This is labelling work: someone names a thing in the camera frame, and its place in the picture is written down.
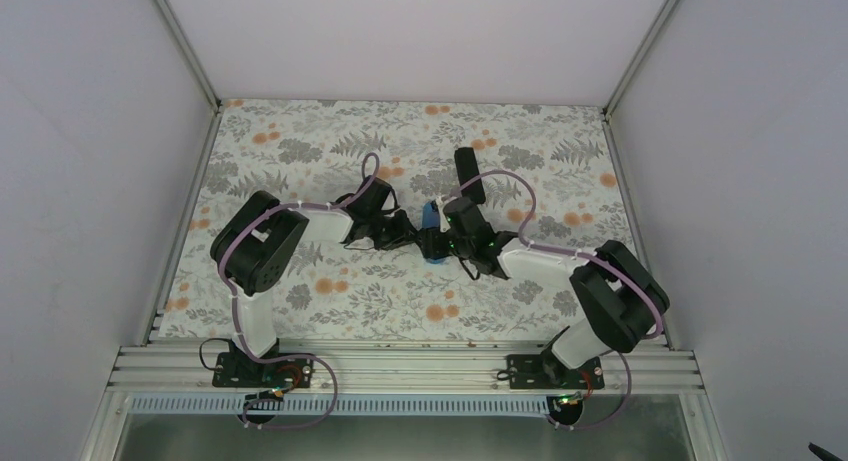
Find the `black glasses pouch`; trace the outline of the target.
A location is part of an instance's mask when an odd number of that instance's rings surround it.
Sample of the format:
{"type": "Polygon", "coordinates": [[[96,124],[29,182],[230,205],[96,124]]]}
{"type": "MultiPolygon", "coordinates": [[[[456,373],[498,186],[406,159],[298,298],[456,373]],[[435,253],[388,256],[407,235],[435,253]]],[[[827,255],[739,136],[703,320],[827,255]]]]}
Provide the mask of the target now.
{"type": "Polygon", "coordinates": [[[457,177],[460,182],[460,192],[477,205],[486,203],[486,193],[479,178],[480,171],[475,150],[471,147],[461,147],[454,152],[457,177]]]}

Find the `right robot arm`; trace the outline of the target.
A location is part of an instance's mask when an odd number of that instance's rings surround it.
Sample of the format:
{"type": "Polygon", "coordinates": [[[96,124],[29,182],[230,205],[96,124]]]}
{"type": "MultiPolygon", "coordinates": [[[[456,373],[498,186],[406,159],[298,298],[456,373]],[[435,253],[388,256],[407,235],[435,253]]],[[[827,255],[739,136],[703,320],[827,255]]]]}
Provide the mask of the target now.
{"type": "Polygon", "coordinates": [[[571,290],[585,318],[542,349],[541,372],[552,387],[567,387],[603,354],[631,352],[659,330],[670,306],[663,288],[619,241],[589,253],[544,249],[515,232],[494,230],[467,197],[427,203],[422,221],[418,245],[427,260],[454,257],[473,281],[492,277],[571,290]]]}

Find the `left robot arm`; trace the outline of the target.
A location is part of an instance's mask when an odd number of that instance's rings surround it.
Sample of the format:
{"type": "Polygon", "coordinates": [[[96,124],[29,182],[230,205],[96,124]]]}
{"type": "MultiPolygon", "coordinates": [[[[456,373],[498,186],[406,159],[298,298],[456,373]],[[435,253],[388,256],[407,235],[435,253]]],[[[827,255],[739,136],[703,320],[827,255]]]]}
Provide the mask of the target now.
{"type": "Polygon", "coordinates": [[[210,248],[217,274],[231,294],[232,350],[239,373],[255,386],[278,372],[278,346],[270,291],[285,274],[301,242],[344,247],[369,239],[375,250],[394,250],[418,240],[394,189],[370,175],[359,188],[324,204],[283,203],[260,190],[252,194],[210,248]]]}

